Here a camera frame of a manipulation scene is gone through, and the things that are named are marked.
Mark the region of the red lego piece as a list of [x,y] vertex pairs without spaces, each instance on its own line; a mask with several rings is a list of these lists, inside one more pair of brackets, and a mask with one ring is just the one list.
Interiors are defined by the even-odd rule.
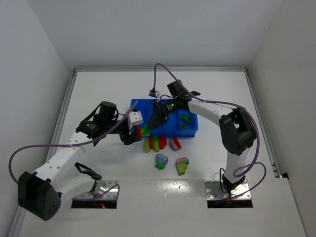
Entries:
[[143,136],[142,136],[142,130],[140,126],[136,126],[137,132],[138,132],[138,137],[142,140]]

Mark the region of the green square lego brick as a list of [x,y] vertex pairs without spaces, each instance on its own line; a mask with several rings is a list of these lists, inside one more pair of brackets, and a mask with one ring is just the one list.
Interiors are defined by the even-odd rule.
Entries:
[[187,125],[185,123],[181,123],[180,125],[180,129],[187,129]]

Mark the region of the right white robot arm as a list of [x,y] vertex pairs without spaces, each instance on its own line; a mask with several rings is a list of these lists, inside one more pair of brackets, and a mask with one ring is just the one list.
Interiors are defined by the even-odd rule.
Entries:
[[161,102],[153,101],[153,113],[148,122],[148,129],[155,129],[168,122],[169,115],[178,111],[199,115],[213,122],[220,128],[223,146],[227,150],[227,163],[222,175],[222,187],[225,192],[231,193],[244,180],[246,173],[257,160],[255,155],[252,163],[246,164],[249,149],[257,137],[257,125],[252,116],[237,105],[228,107],[224,102],[203,101],[198,98],[200,93],[189,92],[180,81],[168,84],[171,99]]

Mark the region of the red purple rounded lego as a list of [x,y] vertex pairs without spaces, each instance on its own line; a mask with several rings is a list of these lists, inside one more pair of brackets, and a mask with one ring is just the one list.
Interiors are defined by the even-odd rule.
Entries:
[[182,149],[182,146],[176,137],[173,137],[169,143],[170,147],[174,151],[179,151]]

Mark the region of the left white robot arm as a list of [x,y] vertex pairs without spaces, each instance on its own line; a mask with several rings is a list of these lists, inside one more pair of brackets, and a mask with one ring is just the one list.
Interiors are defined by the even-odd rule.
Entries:
[[69,201],[100,199],[110,191],[101,191],[102,176],[80,163],[80,159],[109,134],[119,135],[125,145],[142,140],[143,117],[133,105],[121,119],[116,104],[101,102],[84,118],[67,144],[32,173],[18,179],[18,205],[40,219],[50,220],[60,206]]

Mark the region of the green lego cluster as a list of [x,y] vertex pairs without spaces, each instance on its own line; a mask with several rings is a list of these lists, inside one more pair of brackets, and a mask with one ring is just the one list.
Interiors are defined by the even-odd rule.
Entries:
[[148,128],[148,125],[144,125],[143,128],[141,128],[141,135],[143,137],[149,137],[151,135],[152,130]]

